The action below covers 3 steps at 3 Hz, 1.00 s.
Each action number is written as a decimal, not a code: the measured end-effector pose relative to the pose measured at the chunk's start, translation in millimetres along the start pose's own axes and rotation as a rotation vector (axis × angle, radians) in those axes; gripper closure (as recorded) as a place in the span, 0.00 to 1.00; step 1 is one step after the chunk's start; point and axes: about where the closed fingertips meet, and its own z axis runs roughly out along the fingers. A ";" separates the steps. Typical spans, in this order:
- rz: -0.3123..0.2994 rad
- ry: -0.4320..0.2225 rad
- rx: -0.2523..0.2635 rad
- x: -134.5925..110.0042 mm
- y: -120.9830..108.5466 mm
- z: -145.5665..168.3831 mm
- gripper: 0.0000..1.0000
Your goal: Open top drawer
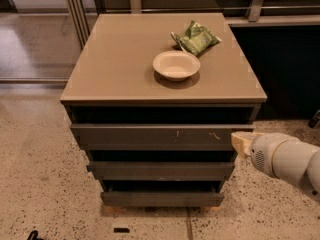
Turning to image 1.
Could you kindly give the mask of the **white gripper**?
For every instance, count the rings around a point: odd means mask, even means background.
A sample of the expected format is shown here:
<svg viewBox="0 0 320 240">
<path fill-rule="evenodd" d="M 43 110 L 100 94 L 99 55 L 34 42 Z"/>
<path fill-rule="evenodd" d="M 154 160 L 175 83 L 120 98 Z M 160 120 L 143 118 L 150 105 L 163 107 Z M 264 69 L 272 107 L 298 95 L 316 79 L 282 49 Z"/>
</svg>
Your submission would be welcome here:
<svg viewBox="0 0 320 240">
<path fill-rule="evenodd" d="M 263 134 L 259 132 L 237 131 L 231 134 L 231 144 L 238 155 L 251 154 L 253 166 L 260 172 L 275 178 L 273 156 L 276 150 L 290 137 L 282 133 Z"/>
</svg>

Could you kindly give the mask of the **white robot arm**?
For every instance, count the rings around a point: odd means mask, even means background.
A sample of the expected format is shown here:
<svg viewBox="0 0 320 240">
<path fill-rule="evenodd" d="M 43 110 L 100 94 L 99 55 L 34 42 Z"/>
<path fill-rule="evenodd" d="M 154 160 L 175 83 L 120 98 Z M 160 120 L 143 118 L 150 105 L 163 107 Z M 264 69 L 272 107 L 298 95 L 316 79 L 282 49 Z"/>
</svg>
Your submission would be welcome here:
<svg viewBox="0 0 320 240">
<path fill-rule="evenodd" d="M 253 166 L 320 201 L 320 147 L 283 133 L 233 132 L 233 148 Z"/>
</svg>

